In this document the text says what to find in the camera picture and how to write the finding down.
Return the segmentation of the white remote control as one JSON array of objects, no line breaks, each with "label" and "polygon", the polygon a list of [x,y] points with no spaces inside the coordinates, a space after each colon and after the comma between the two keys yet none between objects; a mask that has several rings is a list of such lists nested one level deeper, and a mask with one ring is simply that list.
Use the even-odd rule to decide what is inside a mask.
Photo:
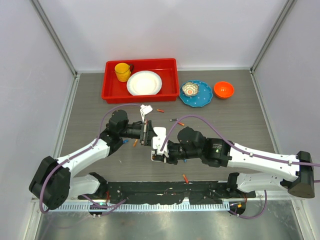
[{"label": "white remote control", "polygon": [[166,136],[167,137],[167,129],[165,127],[155,127],[154,128],[157,137]]}]

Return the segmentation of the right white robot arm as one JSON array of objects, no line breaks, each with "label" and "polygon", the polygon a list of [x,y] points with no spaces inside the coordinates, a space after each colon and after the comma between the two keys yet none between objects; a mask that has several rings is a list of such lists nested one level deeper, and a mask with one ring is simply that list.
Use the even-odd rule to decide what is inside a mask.
[{"label": "right white robot arm", "polygon": [[252,191],[287,191],[290,195],[312,199],[315,197],[314,169],[309,152],[285,155],[255,150],[221,138],[205,137],[190,127],[177,135],[178,142],[166,140],[168,162],[201,159],[210,167],[243,168],[256,173],[232,173],[228,177],[226,193],[233,198]]}]

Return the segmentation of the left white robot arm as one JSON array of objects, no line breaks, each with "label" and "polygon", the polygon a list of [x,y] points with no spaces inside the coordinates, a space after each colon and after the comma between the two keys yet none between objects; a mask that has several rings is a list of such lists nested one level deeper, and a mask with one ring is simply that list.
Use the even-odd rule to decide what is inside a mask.
[{"label": "left white robot arm", "polygon": [[100,200],[107,196],[107,181],[95,172],[78,177],[77,174],[95,163],[114,154],[123,139],[135,139],[143,146],[152,146],[152,140],[166,135],[166,128],[153,127],[152,121],[143,119],[129,122],[127,112],[113,108],[105,129],[100,129],[97,137],[86,146],[66,156],[54,159],[45,157],[31,183],[29,191],[39,199],[42,213],[55,210],[68,198],[89,197]]}]

